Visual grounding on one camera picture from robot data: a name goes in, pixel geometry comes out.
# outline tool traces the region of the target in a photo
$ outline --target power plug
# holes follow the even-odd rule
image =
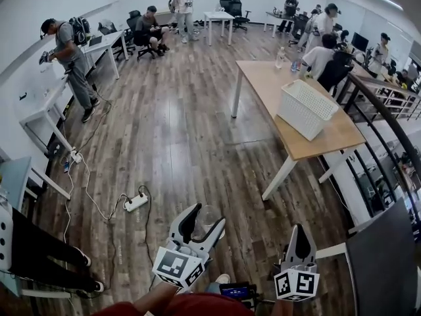
[[[82,161],[82,155],[80,153],[76,153],[76,150],[70,152],[70,156],[75,161],[76,164],[79,164]]]
[[[134,209],[137,209],[138,207],[141,207],[143,204],[147,203],[147,201],[147,195],[142,193],[139,196],[134,197],[132,200],[126,201],[124,204],[124,209],[127,212],[131,212]]]

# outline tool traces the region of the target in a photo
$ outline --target laptop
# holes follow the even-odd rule
[[[102,36],[98,36],[97,38],[93,38],[91,39],[91,41],[89,41],[89,46],[92,47],[93,45],[97,45],[98,43],[101,43],[103,40]]]

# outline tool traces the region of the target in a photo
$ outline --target plastic basket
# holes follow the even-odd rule
[[[278,115],[308,140],[313,140],[339,109],[302,80],[282,87]]]

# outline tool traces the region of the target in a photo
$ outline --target power strip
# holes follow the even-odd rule
[[[132,202],[126,201],[124,203],[124,209],[127,212],[132,212],[134,209],[141,207],[143,204],[147,203],[148,198],[146,194],[141,194],[140,196],[136,196],[132,199]]]

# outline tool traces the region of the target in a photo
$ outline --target computer monitor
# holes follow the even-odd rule
[[[364,37],[362,37],[358,33],[354,33],[353,40],[351,42],[351,45],[353,45],[355,48],[361,51],[367,50],[368,40]]]

